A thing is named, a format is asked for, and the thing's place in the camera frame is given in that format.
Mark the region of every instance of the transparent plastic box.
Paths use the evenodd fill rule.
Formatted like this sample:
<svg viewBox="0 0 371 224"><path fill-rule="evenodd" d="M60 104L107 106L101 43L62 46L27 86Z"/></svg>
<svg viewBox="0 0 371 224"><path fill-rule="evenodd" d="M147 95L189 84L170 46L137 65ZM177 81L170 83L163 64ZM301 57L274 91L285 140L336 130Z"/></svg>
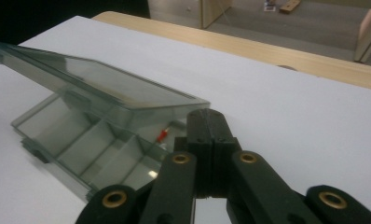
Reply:
<svg viewBox="0 0 371 224"><path fill-rule="evenodd" d="M0 43L0 64L53 91L12 122L23 146L93 192L153 180L209 102L97 61Z"/></svg>

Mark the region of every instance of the white tabletop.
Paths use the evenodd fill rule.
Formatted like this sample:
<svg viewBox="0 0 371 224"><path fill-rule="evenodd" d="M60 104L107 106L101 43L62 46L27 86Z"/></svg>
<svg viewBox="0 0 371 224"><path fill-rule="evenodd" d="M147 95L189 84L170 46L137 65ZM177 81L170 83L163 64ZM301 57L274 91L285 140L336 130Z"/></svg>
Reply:
<svg viewBox="0 0 371 224"><path fill-rule="evenodd" d="M109 63L212 102L244 150L300 193L321 184L371 210L371 90L72 18L25 42ZM10 122L49 91L0 65L0 223L73 223L84 204L20 144ZM196 223L229 223L225 201L199 201Z"/></svg>

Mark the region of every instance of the wooden table edge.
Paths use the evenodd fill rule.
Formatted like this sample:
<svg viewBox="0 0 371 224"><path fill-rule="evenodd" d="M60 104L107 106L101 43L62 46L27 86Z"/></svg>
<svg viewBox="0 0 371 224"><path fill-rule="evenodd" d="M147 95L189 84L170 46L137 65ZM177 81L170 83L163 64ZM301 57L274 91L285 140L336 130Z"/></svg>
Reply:
<svg viewBox="0 0 371 224"><path fill-rule="evenodd" d="M262 63L290 66L297 71L316 77L325 77L371 89L371 66L369 65L112 11L103 12L93 19L204 48L220 50Z"/></svg>

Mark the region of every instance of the red object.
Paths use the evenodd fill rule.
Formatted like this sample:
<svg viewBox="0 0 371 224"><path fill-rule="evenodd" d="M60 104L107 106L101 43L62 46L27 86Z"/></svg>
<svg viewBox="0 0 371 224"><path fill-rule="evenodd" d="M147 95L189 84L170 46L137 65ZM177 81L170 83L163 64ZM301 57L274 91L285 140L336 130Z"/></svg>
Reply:
<svg viewBox="0 0 371 224"><path fill-rule="evenodd" d="M160 133L159 137L157 138L157 141L161 143L163 139L168 135L168 129L167 130L162 130Z"/></svg>

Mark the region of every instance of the floor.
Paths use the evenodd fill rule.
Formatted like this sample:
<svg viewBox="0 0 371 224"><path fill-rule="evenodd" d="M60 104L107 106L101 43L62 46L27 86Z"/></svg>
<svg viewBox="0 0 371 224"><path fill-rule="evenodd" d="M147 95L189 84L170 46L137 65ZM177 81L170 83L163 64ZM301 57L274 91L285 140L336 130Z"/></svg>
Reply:
<svg viewBox="0 0 371 224"><path fill-rule="evenodd" d="M278 6L287 0L277 0ZM151 19L199 28L199 0L148 0ZM291 14L265 12L263 0L233 0L206 30L353 62L367 9L302 2ZM365 63L371 65L371 56Z"/></svg>

